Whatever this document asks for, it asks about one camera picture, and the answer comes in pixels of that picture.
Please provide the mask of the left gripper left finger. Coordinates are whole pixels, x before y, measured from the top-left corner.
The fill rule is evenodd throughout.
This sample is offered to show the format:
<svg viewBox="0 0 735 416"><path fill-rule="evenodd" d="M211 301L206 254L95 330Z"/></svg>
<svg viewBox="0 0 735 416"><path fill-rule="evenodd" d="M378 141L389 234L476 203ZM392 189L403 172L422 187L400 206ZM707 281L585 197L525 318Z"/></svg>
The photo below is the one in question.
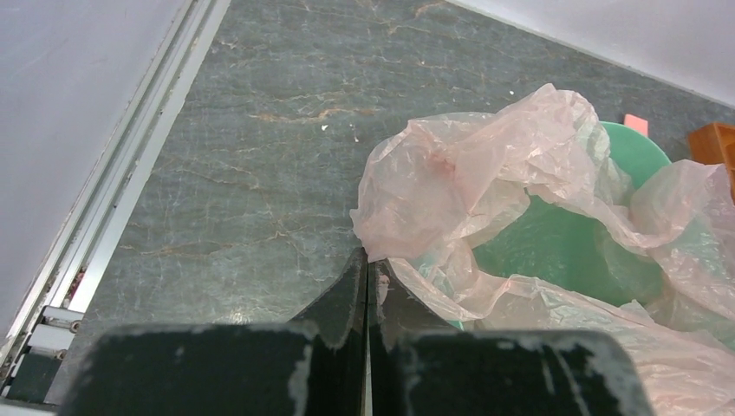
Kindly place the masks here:
<svg viewBox="0 0 735 416"><path fill-rule="evenodd" d="M118 327L89 351L62 415L361 415L367 255L286 322Z"/></svg>

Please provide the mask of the translucent pink plastic trash bag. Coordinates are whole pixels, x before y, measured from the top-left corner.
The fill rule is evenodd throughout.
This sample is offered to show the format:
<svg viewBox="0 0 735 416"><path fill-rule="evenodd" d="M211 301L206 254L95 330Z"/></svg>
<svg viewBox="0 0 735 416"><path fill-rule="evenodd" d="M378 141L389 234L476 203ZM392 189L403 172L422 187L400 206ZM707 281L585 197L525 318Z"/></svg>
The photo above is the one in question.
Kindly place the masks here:
<svg viewBox="0 0 735 416"><path fill-rule="evenodd" d="M587 329L660 415L734 412L734 206L722 165L613 143L550 84L496 114L410 120L369 155L350 216L370 260L476 329Z"/></svg>

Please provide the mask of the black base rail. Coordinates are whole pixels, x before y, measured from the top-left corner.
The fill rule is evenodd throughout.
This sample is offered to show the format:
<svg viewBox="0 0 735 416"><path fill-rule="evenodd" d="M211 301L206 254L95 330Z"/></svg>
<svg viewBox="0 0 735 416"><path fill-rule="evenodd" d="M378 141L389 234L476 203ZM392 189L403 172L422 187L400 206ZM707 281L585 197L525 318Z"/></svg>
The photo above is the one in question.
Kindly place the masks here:
<svg viewBox="0 0 735 416"><path fill-rule="evenodd" d="M45 306L1 366L1 397L42 404L75 338L83 313Z"/></svg>

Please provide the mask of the salmon pink cloth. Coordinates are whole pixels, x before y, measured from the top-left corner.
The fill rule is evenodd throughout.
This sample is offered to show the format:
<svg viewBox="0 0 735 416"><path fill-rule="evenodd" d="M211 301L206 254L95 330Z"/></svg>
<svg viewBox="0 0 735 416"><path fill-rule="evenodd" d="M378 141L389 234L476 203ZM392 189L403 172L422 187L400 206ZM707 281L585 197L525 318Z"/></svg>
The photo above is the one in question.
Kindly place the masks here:
<svg viewBox="0 0 735 416"><path fill-rule="evenodd" d="M634 114L624 114L623 125L645 137L649 136L649 122L648 120L641 118L640 116Z"/></svg>

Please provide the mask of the green plastic trash bin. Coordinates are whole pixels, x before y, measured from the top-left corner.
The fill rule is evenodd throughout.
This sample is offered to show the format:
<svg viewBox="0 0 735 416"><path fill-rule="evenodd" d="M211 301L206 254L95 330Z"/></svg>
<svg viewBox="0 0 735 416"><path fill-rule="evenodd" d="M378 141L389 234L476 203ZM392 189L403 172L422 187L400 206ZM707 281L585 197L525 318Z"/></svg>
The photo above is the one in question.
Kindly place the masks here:
<svg viewBox="0 0 735 416"><path fill-rule="evenodd" d="M539 283L553 322L658 324L734 344L734 206L722 165L670 163L600 122L493 121L450 132L440 156L472 211L400 261L447 318L488 317Z"/></svg>

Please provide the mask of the orange compartment tray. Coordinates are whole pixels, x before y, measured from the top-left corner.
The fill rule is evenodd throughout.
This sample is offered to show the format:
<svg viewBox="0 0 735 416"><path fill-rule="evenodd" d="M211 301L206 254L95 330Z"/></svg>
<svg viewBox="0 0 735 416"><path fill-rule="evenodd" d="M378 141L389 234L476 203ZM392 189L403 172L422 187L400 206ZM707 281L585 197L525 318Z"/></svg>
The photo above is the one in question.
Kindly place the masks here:
<svg viewBox="0 0 735 416"><path fill-rule="evenodd" d="M704 165L723 164L734 198L734 125L714 122L687 136L692 159Z"/></svg>

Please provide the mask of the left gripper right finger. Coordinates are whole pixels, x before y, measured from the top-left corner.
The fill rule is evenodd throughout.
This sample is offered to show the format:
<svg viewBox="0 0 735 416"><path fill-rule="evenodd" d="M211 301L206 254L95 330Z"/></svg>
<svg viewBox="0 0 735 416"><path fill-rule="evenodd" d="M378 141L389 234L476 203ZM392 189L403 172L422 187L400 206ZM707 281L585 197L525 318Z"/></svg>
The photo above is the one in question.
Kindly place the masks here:
<svg viewBox="0 0 735 416"><path fill-rule="evenodd" d="M466 330L386 261L368 266L376 415L650 415L617 341L588 330Z"/></svg>

